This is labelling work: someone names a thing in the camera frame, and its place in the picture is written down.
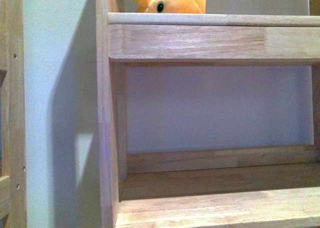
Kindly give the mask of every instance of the wooden bookcase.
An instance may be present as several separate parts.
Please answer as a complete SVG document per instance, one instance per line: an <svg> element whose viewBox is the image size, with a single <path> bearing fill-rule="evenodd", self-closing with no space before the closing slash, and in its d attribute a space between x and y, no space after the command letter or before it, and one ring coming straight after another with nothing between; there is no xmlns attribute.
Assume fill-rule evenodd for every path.
<svg viewBox="0 0 320 228"><path fill-rule="evenodd" d="M310 7L320 15L319 0ZM320 17L122 10L96 0L102 226L320 226ZM127 154L131 62L312 65L314 144Z"/></svg>

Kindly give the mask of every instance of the wooden plank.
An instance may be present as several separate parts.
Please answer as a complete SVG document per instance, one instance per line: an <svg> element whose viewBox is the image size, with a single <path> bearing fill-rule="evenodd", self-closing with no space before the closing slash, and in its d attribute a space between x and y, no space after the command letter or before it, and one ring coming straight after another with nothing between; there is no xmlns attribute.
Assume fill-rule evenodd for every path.
<svg viewBox="0 0 320 228"><path fill-rule="evenodd" d="M111 86L111 67L108 58L109 11L118 11L116 0L96 0L99 175L103 228L115 226L119 210L117 142Z"/></svg>
<svg viewBox="0 0 320 228"><path fill-rule="evenodd" d="M0 72L8 71L7 36L0 33Z"/></svg>
<svg viewBox="0 0 320 228"><path fill-rule="evenodd" d="M314 145L128 154L128 173L320 162Z"/></svg>
<svg viewBox="0 0 320 228"><path fill-rule="evenodd" d="M0 219L10 211L10 178L0 177Z"/></svg>
<svg viewBox="0 0 320 228"><path fill-rule="evenodd" d="M320 0L310 0L310 15L320 15Z"/></svg>
<svg viewBox="0 0 320 228"><path fill-rule="evenodd" d="M0 0L0 34L6 31L6 0Z"/></svg>
<svg viewBox="0 0 320 228"><path fill-rule="evenodd" d="M10 176L5 227L27 227L23 0L6 0L8 72L1 87L3 175Z"/></svg>
<svg viewBox="0 0 320 228"><path fill-rule="evenodd" d="M116 61L320 62L320 28L110 25Z"/></svg>
<svg viewBox="0 0 320 228"><path fill-rule="evenodd" d="M310 14L320 15L320 0L310 0ZM320 146L320 65L312 66L314 143Z"/></svg>
<svg viewBox="0 0 320 228"><path fill-rule="evenodd" d="M123 201L117 228L320 225L320 188L297 188Z"/></svg>
<svg viewBox="0 0 320 228"><path fill-rule="evenodd" d="M122 200L320 186L320 163L129 174Z"/></svg>
<svg viewBox="0 0 320 228"><path fill-rule="evenodd" d="M109 13L109 24L320 27L320 17L221 14Z"/></svg>
<svg viewBox="0 0 320 228"><path fill-rule="evenodd" d="M118 152L119 183L127 179L127 102L126 102L126 67L116 64L114 70L114 95L116 103L116 140Z"/></svg>

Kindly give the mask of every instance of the yellow plush toy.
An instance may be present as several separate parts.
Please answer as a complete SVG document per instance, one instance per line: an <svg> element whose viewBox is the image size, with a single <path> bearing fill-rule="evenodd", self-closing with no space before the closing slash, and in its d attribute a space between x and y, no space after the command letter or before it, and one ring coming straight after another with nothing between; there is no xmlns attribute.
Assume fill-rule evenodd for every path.
<svg viewBox="0 0 320 228"><path fill-rule="evenodd" d="M205 14L206 0L132 0L138 13Z"/></svg>

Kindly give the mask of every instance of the wooden shelf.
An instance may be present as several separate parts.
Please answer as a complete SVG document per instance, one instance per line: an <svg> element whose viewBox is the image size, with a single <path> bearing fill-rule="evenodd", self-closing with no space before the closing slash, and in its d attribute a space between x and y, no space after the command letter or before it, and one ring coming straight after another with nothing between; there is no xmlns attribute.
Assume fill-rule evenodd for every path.
<svg viewBox="0 0 320 228"><path fill-rule="evenodd" d="M318 226L319 173L314 163L131 174L116 227Z"/></svg>
<svg viewBox="0 0 320 228"><path fill-rule="evenodd" d="M320 16L109 13L109 25L320 27Z"/></svg>
<svg viewBox="0 0 320 228"><path fill-rule="evenodd" d="M320 17L119 13L109 18L109 57L116 62L320 63Z"/></svg>

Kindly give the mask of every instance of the black eye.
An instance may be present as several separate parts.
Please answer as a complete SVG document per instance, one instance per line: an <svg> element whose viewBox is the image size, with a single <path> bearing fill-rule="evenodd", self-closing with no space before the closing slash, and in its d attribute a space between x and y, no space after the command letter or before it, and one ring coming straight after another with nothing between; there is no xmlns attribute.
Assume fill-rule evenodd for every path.
<svg viewBox="0 0 320 228"><path fill-rule="evenodd" d="M165 9L165 4L163 2L159 2L158 6L156 8L157 12L162 13L164 11L164 9Z"/></svg>

